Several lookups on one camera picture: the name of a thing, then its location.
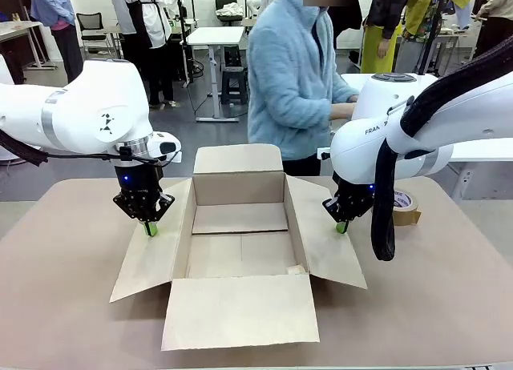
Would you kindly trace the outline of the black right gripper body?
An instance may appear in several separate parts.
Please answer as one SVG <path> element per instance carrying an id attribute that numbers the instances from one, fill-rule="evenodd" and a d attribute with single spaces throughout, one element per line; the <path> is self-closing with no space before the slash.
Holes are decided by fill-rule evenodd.
<path id="1" fill-rule="evenodd" d="M 335 220 L 350 222 L 364 215 L 374 205 L 373 183 L 354 184 L 333 173 L 333 181 L 337 184 L 334 194 Z"/>

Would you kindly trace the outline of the person's right hand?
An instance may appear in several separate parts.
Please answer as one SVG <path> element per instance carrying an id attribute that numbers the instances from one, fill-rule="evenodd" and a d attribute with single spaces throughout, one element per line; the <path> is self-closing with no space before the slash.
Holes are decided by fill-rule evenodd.
<path id="1" fill-rule="evenodd" d="M 356 103 L 336 103 L 331 105 L 330 120 L 347 119 L 351 120 Z"/>

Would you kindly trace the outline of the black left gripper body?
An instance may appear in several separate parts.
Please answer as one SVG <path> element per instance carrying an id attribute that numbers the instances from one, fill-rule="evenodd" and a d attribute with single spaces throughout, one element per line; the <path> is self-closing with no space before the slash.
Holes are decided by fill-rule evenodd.
<path id="1" fill-rule="evenodd" d="M 160 220 L 167 211 L 167 201 L 161 193 L 161 166 L 137 165 L 115 167 L 120 193 L 115 204 L 132 219 Z"/>

